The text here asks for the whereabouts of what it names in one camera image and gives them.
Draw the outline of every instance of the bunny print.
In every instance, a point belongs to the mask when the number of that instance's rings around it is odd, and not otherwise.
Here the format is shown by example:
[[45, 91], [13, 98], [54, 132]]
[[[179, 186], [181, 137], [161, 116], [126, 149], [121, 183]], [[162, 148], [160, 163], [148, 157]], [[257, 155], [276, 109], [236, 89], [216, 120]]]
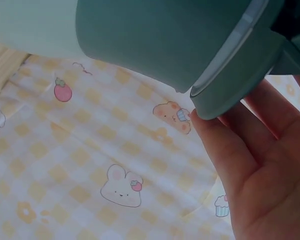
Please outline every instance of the bunny print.
[[121, 166], [114, 164], [108, 169], [107, 178], [100, 191], [102, 197], [124, 207], [141, 205], [142, 177], [130, 171], [126, 173]]

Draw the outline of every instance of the strawberry print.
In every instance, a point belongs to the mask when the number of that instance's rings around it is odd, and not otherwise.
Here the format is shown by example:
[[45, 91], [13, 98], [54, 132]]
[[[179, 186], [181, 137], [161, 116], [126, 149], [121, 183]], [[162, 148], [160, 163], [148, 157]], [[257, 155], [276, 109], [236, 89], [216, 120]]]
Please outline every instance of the strawberry print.
[[140, 192], [142, 190], [142, 184], [136, 180], [131, 181], [130, 185], [133, 191]]
[[72, 97], [72, 90], [65, 83], [65, 81], [57, 77], [55, 80], [54, 95], [55, 98], [58, 99], [60, 102], [66, 103], [70, 101]]

